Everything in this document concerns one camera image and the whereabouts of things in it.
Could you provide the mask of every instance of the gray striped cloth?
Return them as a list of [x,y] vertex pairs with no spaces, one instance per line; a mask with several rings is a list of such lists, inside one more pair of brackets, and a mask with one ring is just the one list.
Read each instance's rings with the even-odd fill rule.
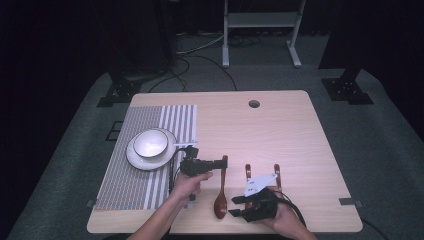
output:
[[[151,171],[137,169],[127,160],[127,145],[138,133],[150,128],[169,130],[177,143],[194,143],[196,116],[196,105],[130,107],[94,209],[157,209],[168,196],[169,163]],[[182,157],[181,152],[175,157],[175,169]]]

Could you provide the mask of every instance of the human hand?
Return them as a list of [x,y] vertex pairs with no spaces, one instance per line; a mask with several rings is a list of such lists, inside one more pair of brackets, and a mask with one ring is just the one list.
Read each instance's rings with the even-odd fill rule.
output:
[[207,172],[189,177],[182,172],[178,172],[171,196],[177,197],[179,201],[187,203],[191,194],[196,195],[200,193],[200,182],[208,180],[212,175],[212,172]]
[[[275,195],[283,198],[277,187],[268,187],[276,191]],[[283,203],[278,204],[277,214],[274,218],[262,220],[262,222],[279,233],[280,235],[295,240],[316,240],[317,238],[300,222],[293,209]]]

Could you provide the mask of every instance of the table grommet hole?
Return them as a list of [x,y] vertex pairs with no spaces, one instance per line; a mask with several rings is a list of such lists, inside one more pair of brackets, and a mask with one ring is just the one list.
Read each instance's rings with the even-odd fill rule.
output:
[[249,106],[251,108],[258,108],[261,105],[261,103],[257,100],[251,100],[249,101]]

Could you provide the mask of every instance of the white metal frame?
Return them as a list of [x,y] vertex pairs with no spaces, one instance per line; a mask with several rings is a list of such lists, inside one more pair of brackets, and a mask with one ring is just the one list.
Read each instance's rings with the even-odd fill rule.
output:
[[228,29],[229,28],[247,28],[247,27],[293,27],[293,33],[290,40],[286,42],[293,60],[295,68],[302,67],[299,56],[294,47],[302,22],[303,9],[306,0],[301,0],[297,12],[284,13],[229,13],[228,0],[224,5],[224,43],[222,45],[222,65],[230,66],[230,57],[228,54]]

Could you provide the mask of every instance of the wooden tabletop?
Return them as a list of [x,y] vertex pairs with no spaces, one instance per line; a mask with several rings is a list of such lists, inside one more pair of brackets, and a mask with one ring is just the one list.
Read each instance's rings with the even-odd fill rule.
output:
[[[253,108],[249,103],[259,103]],[[131,107],[197,105],[197,148],[202,160],[228,155],[225,195],[228,209],[243,209],[231,198],[243,195],[249,163],[252,177],[281,168],[283,192],[302,212],[312,232],[358,232],[362,223],[354,205],[341,205],[350,193],[340,173],[308,94],[304,91],[149,93],[134,96]],[[273,233],[229,213],[219,220],[213,203],[220,170],[202,182],[193,207],[183,209],[171,228],[175,234]],[[93,210],[91,233],[131,233],[154,210]]]

